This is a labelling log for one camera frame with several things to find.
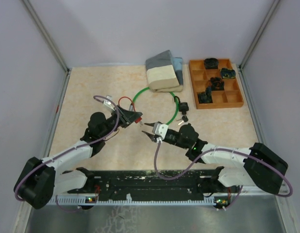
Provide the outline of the red cable seal lock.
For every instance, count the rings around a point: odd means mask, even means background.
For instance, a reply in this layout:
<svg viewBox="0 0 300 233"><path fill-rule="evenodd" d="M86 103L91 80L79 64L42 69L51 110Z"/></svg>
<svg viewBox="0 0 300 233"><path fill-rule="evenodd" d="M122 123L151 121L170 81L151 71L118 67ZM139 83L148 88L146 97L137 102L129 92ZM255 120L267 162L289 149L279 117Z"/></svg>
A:
<svg viewBox="0 0 300 233"><path fill-rule="evenodd" d="M120 97L119 100L118 100L118 105L120 105L120 101L121 101L122 99L128 99L128 100L131 102L131 103L130 103L129 110L130 110L130 111L133 110L134 112L136 112L135 104L134 104L133 100L132 100L130 97L127 97L127 96L122 96L122 97ZM135 123L141 123L141 120L142 120L142 118L141 118L141 117L138 117L134 122L135 122Z"/></svg>

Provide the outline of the green cable lock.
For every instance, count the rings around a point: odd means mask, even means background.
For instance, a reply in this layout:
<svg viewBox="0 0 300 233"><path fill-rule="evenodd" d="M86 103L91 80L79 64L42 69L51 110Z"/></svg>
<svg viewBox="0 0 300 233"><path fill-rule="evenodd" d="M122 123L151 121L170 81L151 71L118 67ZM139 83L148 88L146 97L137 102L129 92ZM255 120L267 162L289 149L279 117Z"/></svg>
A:
<svg viewBox="0 0 300 233"><path fill-rule="evenodd" d="M150 88L149 87L146 87L146 88L143 88L141 89L132 99L132 102L135 103L137 98L145 91L149 90ZM174 104L175 104L175 112L173 114L173 116L171 117L171 119L169 121L166 122L166 125L170 125L176 118L178 112L179 112L179 108L178 108L178 101L175 100L175 94L173 92L169 92L169 94L173 97L173 100L174 100Z"/></svg>

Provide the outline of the black-headed key bunch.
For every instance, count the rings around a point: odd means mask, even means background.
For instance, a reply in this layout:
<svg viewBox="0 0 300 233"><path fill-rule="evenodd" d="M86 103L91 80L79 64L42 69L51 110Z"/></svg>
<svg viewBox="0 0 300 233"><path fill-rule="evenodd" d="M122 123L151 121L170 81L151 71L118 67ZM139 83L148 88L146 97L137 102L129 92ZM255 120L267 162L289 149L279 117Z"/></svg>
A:
<svg viewBox="0 0 300 233"><path fill-rule="evenodd" d="M182 111L181 112L181 118L178 119L177 121L178 121L178 126L183 124L183 123L187 123L188 122L187 112Z"/></svg>

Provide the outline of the black Kaijing padlock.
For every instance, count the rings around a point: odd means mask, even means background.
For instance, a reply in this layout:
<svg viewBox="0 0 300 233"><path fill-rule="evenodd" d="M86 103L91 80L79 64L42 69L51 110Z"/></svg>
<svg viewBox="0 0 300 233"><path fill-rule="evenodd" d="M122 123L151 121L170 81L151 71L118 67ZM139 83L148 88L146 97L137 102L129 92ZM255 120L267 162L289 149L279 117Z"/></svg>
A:
<svg viewBox="0 0 300 233"><path fill-rule="evenodd" d="M177 104L178 110L183 114L186 115L189 111L189 106L187 102L181 102L178 96L174 96L174 102Z"/></svg>

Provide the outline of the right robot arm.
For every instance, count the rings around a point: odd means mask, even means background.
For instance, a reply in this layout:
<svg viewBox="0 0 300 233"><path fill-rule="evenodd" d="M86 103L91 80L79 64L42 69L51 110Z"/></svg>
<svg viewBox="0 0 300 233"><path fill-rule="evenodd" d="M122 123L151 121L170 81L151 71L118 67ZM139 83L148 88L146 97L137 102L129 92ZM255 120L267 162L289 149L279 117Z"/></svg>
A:
<svg viewBox="0 0 300 233"><path fill-rule="evenodd" d="M188 123L178 131L169 129L161 122L147 123L151 130L144 130L152 142L161 146L168 143L185 149L186 157L195 163L216 164L217 174L211 180L212 188L223 192L231 186L256 186L279 197L288 164L280 156L262 143L254 143L249 148L228 148L214 145L199 138L198 132Z"/></svg>

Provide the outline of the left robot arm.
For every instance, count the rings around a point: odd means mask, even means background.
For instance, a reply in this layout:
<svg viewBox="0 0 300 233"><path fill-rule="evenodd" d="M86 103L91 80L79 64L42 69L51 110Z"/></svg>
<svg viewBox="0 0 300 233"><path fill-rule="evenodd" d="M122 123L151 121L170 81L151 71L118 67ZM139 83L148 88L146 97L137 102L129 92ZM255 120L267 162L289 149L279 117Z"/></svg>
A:
<svg viewBox="0 0 300 233"><path fill-rule="evenodd" d="M106 144L105 138L119 127L126 128L139 122L141 112L116 106L109 118L102 112L93 113L83 137L66 151L52 157L32 157L25 164L14 187L17 200L25 201L35 209L44 207L57 195L81 189L88 193L95 188L94 174L79 167L78 162L98 154Z"/></svg>

